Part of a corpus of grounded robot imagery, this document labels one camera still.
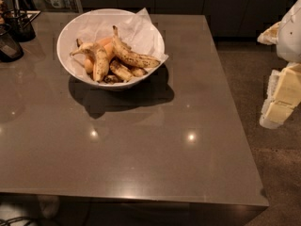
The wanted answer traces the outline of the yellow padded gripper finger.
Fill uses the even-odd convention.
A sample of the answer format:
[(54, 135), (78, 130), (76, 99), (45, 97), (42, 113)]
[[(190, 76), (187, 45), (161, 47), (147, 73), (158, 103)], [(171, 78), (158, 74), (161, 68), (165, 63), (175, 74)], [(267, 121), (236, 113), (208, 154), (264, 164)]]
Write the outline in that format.
[(281, 71), (272, 70), (266, 94), (260, 125), (277, 129), (301, 103), (301, 64), (290, 62)]

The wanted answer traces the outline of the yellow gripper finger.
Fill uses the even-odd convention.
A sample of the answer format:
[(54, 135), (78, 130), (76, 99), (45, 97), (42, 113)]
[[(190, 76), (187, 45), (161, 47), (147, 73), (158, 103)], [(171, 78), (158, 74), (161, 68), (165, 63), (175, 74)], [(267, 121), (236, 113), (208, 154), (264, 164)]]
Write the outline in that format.
[(260, 33), (257, 38), (257, 42), (265, 45), (277, 44), (277, 32), (280, 26), (280, 22), (277, 22), (267, 28), (264, 32)]

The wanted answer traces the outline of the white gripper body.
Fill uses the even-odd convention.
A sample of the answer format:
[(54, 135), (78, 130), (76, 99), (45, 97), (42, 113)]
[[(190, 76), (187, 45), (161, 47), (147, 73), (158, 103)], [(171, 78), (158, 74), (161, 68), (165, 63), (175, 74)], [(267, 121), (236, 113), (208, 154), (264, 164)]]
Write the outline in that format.
[(301, 62), (301, 0), (294, 3), (280, 22), (277, 55), (289, 62)]

